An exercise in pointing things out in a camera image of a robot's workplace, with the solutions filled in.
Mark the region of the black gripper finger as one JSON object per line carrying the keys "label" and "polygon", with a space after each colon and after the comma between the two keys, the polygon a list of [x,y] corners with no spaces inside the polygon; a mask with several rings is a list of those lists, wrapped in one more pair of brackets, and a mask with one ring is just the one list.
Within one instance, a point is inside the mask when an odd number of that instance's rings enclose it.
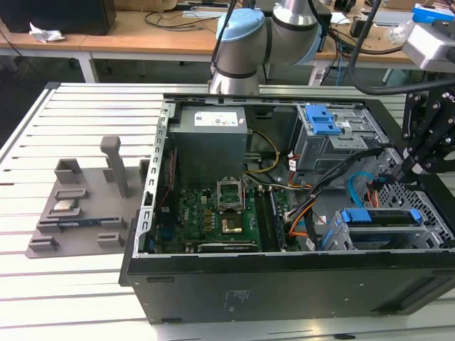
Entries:
{"label": "black gripper finger", "polygon": [[454,159],[446,157],[454,152],[454,120],[436,121],[429,125],[422,122],[416,132],[417,147],[414,161],[427,173],[454,171]]}
{"label": "black gripper finger", "polygon": [[406,96],[402,122],[402,139],[405,141],[405,147],[400,166],[401,182],[414,182],[417,176],[427,172],[432,151],[426,144],[428,133],[425,129],[419,130],[419,125],[425,121],[426,103],[426,92],[412,92]]}

